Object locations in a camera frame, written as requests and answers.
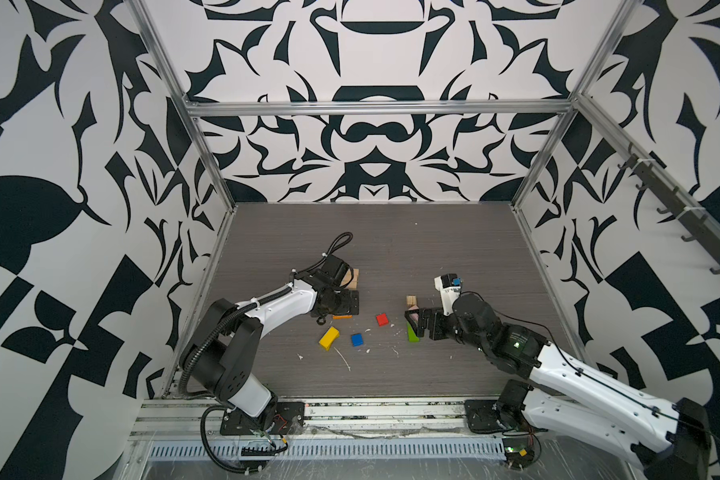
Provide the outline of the blue cube wood block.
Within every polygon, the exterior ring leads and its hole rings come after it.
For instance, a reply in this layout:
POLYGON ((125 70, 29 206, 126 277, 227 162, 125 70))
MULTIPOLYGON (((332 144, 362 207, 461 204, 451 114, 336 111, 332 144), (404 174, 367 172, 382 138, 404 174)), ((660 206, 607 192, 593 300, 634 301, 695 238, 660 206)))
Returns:
POLYGON ((358 347, 364 344, 362 335, 360 333, 352 334, 351 342, 354 347, 358 347))

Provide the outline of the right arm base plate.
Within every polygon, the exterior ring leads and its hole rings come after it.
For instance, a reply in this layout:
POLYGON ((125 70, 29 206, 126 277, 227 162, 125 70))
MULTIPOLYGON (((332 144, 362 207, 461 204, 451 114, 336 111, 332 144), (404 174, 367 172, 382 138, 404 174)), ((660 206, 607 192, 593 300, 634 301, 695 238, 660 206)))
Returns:
POLYGON ((496 400, 469 399, 464 402, 467 428, 474 434, 489 435, 513 431, 517 424, 503 415, 496 400))

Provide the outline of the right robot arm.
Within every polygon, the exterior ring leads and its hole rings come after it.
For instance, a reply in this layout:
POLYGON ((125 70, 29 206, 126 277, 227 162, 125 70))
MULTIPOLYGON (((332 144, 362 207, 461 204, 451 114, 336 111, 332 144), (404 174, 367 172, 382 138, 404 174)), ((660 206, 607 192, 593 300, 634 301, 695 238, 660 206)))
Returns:
POLYGON ((712 432, 699 403, 653 396, 593 369, 536 332, 536 323, 502 321, 474 292, 440 308, 410 307, 405 318, 417 336, 473 347, 514 375, 494 405, 499 422, 572 437, 647 479, 707 478, 712 432))

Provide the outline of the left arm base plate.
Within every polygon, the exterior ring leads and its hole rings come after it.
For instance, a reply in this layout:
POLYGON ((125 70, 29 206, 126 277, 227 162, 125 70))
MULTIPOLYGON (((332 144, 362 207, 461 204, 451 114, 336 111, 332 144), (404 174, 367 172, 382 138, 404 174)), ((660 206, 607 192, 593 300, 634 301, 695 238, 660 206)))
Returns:
POLYGON ((227 409, 220 427, 222 436, 253 435, 266 432, 270 435, 288 435, 304 426, 305 403, 278 401, 269 405, 258 417, 251 417, 239 409, 227 409))

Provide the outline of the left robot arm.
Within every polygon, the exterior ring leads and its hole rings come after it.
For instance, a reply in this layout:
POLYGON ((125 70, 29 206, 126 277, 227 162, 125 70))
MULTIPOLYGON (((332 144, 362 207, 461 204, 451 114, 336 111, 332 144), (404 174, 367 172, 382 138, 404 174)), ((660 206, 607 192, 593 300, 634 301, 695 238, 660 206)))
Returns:
POLYGON ((187 398, 210 396, 251 419, 274 414, 276 395, 252 373, 261 340, 286 322, 309 315, 359 312, 359 293, 350 287, 355 270, 334 254, 291 274, 284 286, 238 303, 213 302, 199 321, 179 360, 177 391, 187 398))

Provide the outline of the green wood block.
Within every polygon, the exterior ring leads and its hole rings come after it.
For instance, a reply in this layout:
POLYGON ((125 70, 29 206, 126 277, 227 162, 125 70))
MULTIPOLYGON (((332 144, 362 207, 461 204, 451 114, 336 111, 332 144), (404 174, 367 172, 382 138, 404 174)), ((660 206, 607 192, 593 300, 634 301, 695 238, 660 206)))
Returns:
POLYGON ((420 341, 420 338, 410 325, 407 326, 407 338, 410 343, 418 343, 420 341))

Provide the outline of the natural wood block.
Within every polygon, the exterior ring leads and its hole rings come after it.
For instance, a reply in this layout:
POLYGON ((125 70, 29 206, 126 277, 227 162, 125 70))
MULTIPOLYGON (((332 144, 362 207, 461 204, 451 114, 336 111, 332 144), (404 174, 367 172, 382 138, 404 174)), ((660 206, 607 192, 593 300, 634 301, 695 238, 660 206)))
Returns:
POLYGON ((358 269, 352 269, 351 274, 349 275, 349 284, 347 288, 349 290, 357 290, 358 289, 358 281, 359 281, 359 270, 358 269))

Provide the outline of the yellow arch wood block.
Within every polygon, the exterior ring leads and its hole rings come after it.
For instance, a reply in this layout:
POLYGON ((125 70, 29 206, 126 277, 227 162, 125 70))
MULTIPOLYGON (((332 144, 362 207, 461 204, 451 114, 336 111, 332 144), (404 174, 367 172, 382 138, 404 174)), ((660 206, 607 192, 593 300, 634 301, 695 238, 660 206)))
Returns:
POLYGON ((321 348, 323 348, 326 351, 329 351, 334 344, 334 342, 340 337, 340 331, 331 326, 320 338, 318 344, 321 348))

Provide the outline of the aluminium front rail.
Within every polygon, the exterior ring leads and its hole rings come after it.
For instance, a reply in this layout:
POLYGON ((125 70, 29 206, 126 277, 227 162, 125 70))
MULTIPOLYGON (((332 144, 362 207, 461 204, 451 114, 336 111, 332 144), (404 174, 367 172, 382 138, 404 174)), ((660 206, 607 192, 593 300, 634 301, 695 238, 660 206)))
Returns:
POLYGON ((305 403, 304 426, 288 435, 222 436, 223 412, 205 400, 142 404, 121 457, 121 475, 135 477, 150 462, 208 462, 237 468, 304 467, 310 463, 476 463, 490 469, 611 467, 618 457, 548 430, 474 434, 464 397, 288 398, 305 403))

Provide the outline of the aluminium frame crossbar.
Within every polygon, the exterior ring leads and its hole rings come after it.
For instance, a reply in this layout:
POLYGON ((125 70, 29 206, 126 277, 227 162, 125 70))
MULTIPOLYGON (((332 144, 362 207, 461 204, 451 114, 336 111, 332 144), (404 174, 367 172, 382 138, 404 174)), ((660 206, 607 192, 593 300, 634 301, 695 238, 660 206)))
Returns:
POLYGON ((273 103, 186 102, 192 117, 320 116, 483 113, 564 113, 572 105, 565 99, 542 100, 437 100, 437 101, 332 101, 273 103))

